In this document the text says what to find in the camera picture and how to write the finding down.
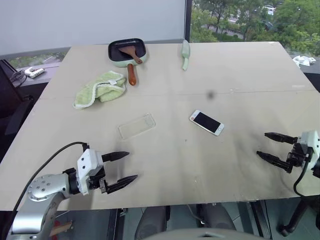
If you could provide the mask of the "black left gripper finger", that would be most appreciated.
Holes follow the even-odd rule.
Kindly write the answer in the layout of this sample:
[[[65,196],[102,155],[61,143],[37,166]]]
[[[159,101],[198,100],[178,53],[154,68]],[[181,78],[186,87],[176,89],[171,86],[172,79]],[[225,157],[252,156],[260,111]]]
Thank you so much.
[[[131,176],[127,176],[124,178],[119,179],[117,182],[108,185],[108,183],[106,182],[106,180],[103,178],[100,181],[100,191],[102,194],[107,193],[107,194],[111,194],[114,193],[118,190],[121,190],[123,188],[125,188],[127,185],[129,185],[130,183],[132,183],[136,178],[138,177],[138,175],[131,175]]]
[[[113,162],[119,159],[122,159],[126,156],[128,156],[130,153],[127,151],[116,151],[116,152],[110,152],[107,154],[103,154],[101,156],[103,162]]]

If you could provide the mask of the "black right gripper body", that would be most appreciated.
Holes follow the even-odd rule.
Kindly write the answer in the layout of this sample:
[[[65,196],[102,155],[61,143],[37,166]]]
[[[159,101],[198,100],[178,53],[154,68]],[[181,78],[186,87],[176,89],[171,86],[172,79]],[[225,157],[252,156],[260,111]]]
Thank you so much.
[[[286,163],[288,168],[302,167],[304,163],[310,163],[313,156],[313,148],[307,144],[294,142],[291,152],[288,153]]]

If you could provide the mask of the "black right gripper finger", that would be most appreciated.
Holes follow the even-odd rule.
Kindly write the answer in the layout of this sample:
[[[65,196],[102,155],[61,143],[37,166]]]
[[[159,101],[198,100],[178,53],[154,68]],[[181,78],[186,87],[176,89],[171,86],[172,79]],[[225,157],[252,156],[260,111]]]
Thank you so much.
[[[282,133],[277,133],[277,132],[266,132],[264,133],[264,136],[280,143],[288,143],[291,145],[294,145],[298,141],[298,137],[292,137],[289,135],[285,135]]]
[[[285,172],[287,172],[287,173],[292,172],[293,166],[285,161],[280,160],[279,157],[274,156],[269,153],[262,152],[262,151],[257,151],[256,154],[264,161],[266,161],[266,162],[268,162],[278,168],[283,169]]]

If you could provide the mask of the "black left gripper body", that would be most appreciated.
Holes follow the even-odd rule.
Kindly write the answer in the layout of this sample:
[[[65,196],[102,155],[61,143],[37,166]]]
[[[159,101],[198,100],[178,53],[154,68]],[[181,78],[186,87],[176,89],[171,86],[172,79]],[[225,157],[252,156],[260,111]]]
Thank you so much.
[[[107,192],[107,182],[106,182],[106,172],[105,169],[102,167],[98,172],[94,173],[90,171],[88,173],[88,191],[91,192],[96,189],[100,189],[102,194]]]

